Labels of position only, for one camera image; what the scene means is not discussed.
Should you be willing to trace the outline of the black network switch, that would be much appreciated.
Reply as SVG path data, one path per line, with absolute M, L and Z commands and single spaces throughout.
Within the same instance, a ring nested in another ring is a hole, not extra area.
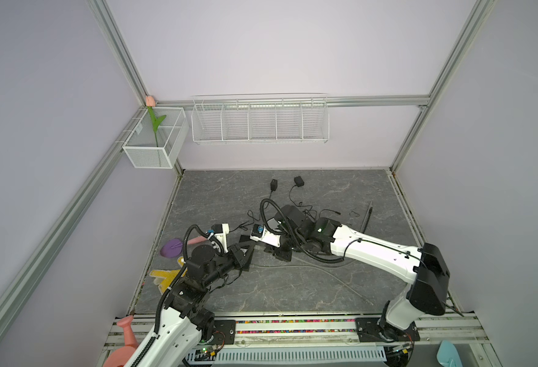
M 250 249 L 251 247 L 255 247 L 255 245 L 256 245 L 256 241 L 252 240 L 249 236 L 240 235 L 238 246 L 241 249 Z

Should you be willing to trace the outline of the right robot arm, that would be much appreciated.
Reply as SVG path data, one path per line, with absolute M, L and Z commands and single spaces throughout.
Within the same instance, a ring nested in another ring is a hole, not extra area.
M 437 246 L 405 246 L 379 239 L 328 217 L 313 219 L 286 205 L 271 218 L 261 215 L 261 240 L 275 257 L 290 261 L 298 250 L 323 264 L 360 261 L 400 278 L 406 286 L 384 305 L 378 318 L 356 321 L 358 334 L 369 342 L 417 341 L 416 321 L 425 315 L 443 316 L 450 271 Z

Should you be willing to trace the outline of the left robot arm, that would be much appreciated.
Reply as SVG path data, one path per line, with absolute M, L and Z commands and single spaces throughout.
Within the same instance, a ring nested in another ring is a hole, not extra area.
M 125 365 L 178 366 L 188 353 L 214 333 L 215 314 L 205 308 L 213 284 L 229 284 L 229 273 L 246 272 L 252 262 L 252 240 L 224 246 L 215 232 L 197 225 L 183 237 L 184 264 L 160 297 L 154 326 Z

